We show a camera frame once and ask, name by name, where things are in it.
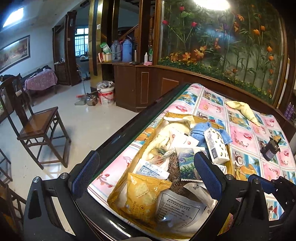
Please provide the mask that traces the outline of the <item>tropical print pouch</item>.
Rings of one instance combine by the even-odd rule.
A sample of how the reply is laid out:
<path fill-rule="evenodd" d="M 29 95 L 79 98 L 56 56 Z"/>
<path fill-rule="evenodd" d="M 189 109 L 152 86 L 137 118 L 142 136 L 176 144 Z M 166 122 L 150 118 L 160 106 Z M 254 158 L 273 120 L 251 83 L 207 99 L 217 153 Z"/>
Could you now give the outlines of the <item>tropical print pouch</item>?
<path fill-rule="evenodd" d="M 194 165 L 194 150 L 192 148 L 176 148 L 182 181 L 201 182 L 202 179 Z"/>

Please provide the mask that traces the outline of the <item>white patterned tissue pack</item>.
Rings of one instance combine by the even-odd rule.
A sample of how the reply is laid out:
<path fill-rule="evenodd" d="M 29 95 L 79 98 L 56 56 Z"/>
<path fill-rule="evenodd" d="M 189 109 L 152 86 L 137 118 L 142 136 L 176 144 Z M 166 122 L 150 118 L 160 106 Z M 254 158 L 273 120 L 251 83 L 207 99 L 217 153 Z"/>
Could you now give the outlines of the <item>white patterned tissue pack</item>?
<path fill-rule="evenodd" d="M 224 164 L 230 161 L 229 154 L 221 134 L 210 127 L 204 131 L 204 138 L 214 164 Z"/>

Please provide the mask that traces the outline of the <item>white text printed bag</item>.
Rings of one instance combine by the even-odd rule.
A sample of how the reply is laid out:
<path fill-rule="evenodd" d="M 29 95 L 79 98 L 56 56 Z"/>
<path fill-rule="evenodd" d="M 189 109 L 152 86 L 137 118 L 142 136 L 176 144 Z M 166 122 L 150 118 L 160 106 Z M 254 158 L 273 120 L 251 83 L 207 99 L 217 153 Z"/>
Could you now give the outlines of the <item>white text printed bag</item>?
<path fill-rule="evenodd" d="M 156 220 L 168 227 L 188 228 L 202 217 L 206 209 L 207 206 L 202 202 L 165 190 L 158 197 Z"/>

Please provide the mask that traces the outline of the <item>yellow cracker packet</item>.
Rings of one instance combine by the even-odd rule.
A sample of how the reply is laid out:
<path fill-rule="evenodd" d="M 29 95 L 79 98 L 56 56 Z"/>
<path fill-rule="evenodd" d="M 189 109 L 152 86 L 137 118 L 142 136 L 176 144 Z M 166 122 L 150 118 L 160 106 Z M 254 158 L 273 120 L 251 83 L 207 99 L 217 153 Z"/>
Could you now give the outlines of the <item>yellow cracker packet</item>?
<path fill-rule="evenodd" d="M 156 215 L 158 196 L 170 187 L 170 181 L 129 173 L 122 211 L 133 219 L 149 222 Z"/>

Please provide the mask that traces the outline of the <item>brown knitted plush toy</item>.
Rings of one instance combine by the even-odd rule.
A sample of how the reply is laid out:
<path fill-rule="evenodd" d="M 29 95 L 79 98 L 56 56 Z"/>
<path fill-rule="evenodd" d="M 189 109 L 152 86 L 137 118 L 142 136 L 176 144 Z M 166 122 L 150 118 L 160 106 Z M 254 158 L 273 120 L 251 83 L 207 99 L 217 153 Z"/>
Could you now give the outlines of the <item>brown knitted plush toy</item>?
<path fill-rule="evenodd" d="M 184 191 L 185 183 L 181 180 L 179 161 L 176 153 L 170 155 L 168 172 L 168 180 L 171 181 L 170 190 L 181 195 Z"/>

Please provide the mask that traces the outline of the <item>white blue printed sachet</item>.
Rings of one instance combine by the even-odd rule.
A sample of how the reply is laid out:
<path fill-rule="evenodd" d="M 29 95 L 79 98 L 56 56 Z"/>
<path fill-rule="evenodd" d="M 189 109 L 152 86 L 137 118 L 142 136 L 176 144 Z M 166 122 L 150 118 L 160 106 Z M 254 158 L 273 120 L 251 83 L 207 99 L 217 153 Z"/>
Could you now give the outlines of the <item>white blue printed sachet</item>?
<path fill-rule="evenodd" d="M 153 177 L 161 180 L 168 179 L 170 173 L 152 164 L 148 161 L 140 159 L 133 170 L 134 174 L 144 175 L 148 177 Z"/>

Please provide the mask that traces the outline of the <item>yellow cardboard box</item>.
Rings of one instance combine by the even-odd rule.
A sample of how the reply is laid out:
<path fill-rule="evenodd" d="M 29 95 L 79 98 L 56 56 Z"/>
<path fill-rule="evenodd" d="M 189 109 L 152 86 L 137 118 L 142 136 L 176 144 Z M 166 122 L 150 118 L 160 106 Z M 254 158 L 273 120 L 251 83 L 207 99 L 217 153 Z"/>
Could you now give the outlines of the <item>yellow cardboard box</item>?
<path fill-rule="evenodd" d="M 199 127 L 221 151 L 216 164 L 230 162 L 229 145 L 217 123 L 188 114 L 167 113 L 119 179 L 107 199 L 109 207 L 132 226 L 162 240 L 188 240 L 202 226 L 216 201 L 202 187 L 194 154 L 210 150 L 191 135 Z"/>

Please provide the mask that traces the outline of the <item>black electric motor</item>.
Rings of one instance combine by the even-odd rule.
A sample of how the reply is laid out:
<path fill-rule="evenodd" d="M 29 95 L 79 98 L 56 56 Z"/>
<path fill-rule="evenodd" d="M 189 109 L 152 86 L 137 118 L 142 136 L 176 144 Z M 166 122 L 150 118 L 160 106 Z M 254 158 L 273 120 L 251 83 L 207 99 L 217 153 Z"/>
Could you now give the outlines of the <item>black electric motor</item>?
<path fill-rule="evenodd" d="M 272 160 L 274 156 L 280 152 L 280 142 L 281 138 L 270 137 L 269 142 L 260 149 L 260 152 L 266 161 Z"/>

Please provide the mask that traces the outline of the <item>colourful patterned tablecloth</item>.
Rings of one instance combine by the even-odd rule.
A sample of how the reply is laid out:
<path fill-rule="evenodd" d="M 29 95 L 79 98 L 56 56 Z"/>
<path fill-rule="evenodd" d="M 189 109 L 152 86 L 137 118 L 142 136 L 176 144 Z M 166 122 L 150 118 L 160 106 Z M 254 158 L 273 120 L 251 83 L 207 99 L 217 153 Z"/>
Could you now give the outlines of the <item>colourful patterned tablecloth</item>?
<path fill-rule="evenodd" d="M 222 126 L 232 138 L 229 147 L 233 162 L 232 174 L 236 179 L 246 181 L 250 175 L 257 174 L 267 180 L 283 176 L 295 183 L 295 158 L 275 117 L 255 112 L 260 123 L 260 126 L 256 126 L 239 111 L 230 108 L 226 101 L 228 99 L 200 84 L 191 84 L 175 97 L 162 113 L 151 120 L 147 128 L 95 177 L 88 186 L 88 193 L 105 208 L 108 207 L 109 194 L 166 113 L 194 115 Z M 270 137 L 281 138 L 280 152 L 272 160 L 266 161 L 260 149 L 269 142 Z"/>

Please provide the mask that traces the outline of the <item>wooden chair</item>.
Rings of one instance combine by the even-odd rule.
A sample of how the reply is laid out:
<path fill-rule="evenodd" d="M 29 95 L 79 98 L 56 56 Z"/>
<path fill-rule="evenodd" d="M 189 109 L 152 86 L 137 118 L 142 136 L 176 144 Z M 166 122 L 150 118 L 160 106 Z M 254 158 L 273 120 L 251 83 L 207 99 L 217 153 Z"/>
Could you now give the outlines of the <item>wooden chair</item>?
<path fill-rule="evenodd" d="M 58 107 L 48 108 L 38 112 L 33 112 L 29 100 L 22 89 L 23 101 L 26 104 L 30 116 L 27 116 L 21 98 L 16 95 L 14 82 L 20 84 L 20 75 L 13 76 L 1 82 L 1 91 L 6 92 L 6 100 L 10 102 L 13 109 L 22 124 L 22 129 L 17 130 L 10 114 L 5 106 L 4 99 L 1 98 L 1 104 L 11 127 L 13 128 L 17 140 L 25 148 L 32 160 L 41 168 L 47 164 L 61 163 L 65 168 L 68 167 L 68 156 L 71 139 L 62 122 Z M 49 147 L 55 155 L 55 160 L 40 161 L 40 154 L 44 146 Z"/>

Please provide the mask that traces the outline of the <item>yellow cloth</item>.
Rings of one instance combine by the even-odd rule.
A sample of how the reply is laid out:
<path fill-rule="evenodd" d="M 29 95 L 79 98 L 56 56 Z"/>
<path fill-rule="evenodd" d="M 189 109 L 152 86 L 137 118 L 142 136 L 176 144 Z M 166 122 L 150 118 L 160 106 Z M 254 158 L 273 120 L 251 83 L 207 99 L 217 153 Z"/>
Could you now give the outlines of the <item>yellow cloth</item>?
<path fill-rule="evenodd" d="M 260 126 L 260 123 L 257 120 L 253 110 L 247 103 L 240 101 L 226 101 L 226 104 L 230 108 L 240 111 L 245 118 L 254 123 L 256 126 Z"/>

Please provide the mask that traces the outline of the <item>steel kettle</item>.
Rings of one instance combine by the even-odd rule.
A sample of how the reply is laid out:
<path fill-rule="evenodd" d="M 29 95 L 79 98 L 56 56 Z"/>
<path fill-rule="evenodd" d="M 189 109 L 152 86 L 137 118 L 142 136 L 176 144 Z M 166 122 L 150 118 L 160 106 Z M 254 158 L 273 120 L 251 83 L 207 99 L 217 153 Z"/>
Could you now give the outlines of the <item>steel kettle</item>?
<path fill-rule="evenodd" d="M 88 106 L 96 106 L 98 104 L 98 97 L 97 97 L 98 91 L 93 91 L 91 93 L 86 93 L 86 104 Z"/>

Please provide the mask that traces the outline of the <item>white plastic bucket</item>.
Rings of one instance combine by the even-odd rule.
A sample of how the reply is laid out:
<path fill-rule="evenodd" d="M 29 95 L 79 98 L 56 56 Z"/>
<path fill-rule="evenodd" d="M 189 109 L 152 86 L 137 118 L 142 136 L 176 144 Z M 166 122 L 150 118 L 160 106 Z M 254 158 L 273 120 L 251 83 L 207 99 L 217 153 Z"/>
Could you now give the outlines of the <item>white plastic bucket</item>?
<path fill-rule="evenodd" d="M 102 81 L 97 84 L 98 98 L 102 106 L 110 106 L 115 103 L 114 89 L 113 81 Z"/>

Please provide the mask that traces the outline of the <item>pink covered table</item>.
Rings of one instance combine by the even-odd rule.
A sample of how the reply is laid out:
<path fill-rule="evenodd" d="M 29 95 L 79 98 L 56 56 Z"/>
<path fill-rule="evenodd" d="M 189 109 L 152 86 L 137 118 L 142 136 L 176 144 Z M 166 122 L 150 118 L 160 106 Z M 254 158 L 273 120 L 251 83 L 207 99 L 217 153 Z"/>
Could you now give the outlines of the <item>pink covered table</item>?
<path fill-rule="evenodd" d="M 26 90 L 41 91 L 57 85 L 58 78 L 52 69 L 46 69 L 25 80 Z"/>

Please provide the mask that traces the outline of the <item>grey water jug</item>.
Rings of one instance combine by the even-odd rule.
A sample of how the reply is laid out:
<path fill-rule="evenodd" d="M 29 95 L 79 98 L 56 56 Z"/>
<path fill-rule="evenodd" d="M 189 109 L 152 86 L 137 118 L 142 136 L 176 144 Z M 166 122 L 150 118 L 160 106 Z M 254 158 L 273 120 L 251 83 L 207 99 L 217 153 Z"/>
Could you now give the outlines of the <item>grey water jug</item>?
<path fill-rule="evenodd" d="M 122 45 L 118 40 L 115 40 L 111 45 L 111 61 L 121 62 L 122 61 Z"/>

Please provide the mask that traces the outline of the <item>blue thermos jug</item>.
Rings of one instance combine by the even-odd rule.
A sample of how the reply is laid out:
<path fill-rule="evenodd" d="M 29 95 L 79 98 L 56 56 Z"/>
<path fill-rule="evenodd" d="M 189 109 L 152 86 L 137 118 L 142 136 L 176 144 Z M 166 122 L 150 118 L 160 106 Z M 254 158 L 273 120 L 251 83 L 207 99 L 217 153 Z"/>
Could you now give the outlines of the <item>blue thermos jug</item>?
<path fill-rule="evenodd" d="M 132 42 L 129 39 L 126 39 L 122 44 L 122 61 L 132 61 Z"/>

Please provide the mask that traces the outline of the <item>flower mural panel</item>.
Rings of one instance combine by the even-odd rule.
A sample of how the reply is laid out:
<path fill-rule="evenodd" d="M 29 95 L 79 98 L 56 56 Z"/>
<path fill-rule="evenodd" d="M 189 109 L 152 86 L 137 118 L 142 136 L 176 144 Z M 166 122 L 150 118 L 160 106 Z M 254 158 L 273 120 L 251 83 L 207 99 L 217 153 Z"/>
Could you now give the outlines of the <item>flower mural panel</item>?
<path fill-rule="evenodd" d="M 285 34 L 269 1 L 162 1 L 161 8 L 160 65 L 274 102 Z"/>

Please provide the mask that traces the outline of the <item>framed landscape painting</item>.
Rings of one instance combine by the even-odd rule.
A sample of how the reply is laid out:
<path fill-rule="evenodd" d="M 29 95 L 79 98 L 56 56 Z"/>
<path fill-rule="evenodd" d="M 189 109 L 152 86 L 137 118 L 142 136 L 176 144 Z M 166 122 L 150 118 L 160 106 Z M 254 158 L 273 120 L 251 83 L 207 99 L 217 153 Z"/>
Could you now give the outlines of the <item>framed landscape painting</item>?
<path fill-rule="evenodd" d="M 30 58 L 30 35 L 1 48 L 0 54 L 1 73 Z"/>

